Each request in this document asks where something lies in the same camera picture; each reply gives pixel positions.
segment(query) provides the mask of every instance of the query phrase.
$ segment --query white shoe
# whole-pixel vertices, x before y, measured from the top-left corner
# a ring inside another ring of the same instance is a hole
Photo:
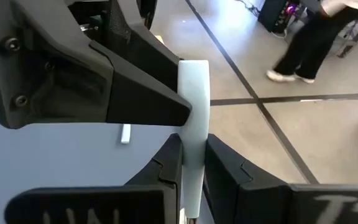
[[[293,82],[296,80],[296,76],[294,75],[282,75],[272,70],[267,70],[266,75],[269,79],[276,82]]]
[[[313,84],[313,83],[314,83],[314,80],[313,80],[313,79],[303,78],[303,77],[300,77],[299,75],[297,75],[297,77],[300,78],[302,81],[304,81],[304,82],[307,83],[307,84]]]

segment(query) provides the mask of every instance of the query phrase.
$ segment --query screw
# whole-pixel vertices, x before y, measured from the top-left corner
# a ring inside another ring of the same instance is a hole
[[[50,63],[50,62],[47,62],[46,64],[45,64],[45,70],[46,71],[52,71],[52,70],[54,70],[55,69],[55,66],[52,64],[52,63]]]
[[[15,99],[15,105],[16,105],[17,107],[23,107],[23,106],[27,105],[28,102],[29,102],[29,101],[28,101],[27,97],[26,97],[26,96],[23,96],[23,95],[18,96],[18,97],[16,97],[16,99]]]
[[[10,52],[17,52],[20,50],[20,43],[17,38],[11,37],[5,40],[4,47]]]

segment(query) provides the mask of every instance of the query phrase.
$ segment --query black pants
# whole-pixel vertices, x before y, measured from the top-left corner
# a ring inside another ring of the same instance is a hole
[[[332,17],[315,15],[295,34],[274,70],[283,75],[292,75],[296,70],[296,74],[303,78],[316,78],[338,33],[356,19],[358,9],[351,7],[344,8]]]

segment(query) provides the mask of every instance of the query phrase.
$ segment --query gray floor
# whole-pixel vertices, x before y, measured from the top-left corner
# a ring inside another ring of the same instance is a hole
[[[313,85],[274,83],[264,73],[286,50],[285,40],[268,33],[241,2],[191,0],[191,4],[258,97],[358,93],[358,46],[340,59],[339,40]],[[263,2],[254,4],[261,7]],[[251,98],[185,0],[159,0],[152,32],[179,56],[210,61],[212,99]],[[358,100],[279,102],[265,107],[318,182],[358,184]],[[288,144],[267,121],[255,104],[215,106],[210,132],[277,177],[307,182]]]

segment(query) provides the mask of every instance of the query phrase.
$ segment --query gray table surface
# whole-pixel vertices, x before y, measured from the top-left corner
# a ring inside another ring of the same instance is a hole
[[[122,145],[118,124],[32,124],[20,130],[0,126],[0,224],[15,195],[37,187],[125,184],[143,168],[176,129],[132,126]],[[203,202],[203,211],[208,212]]]

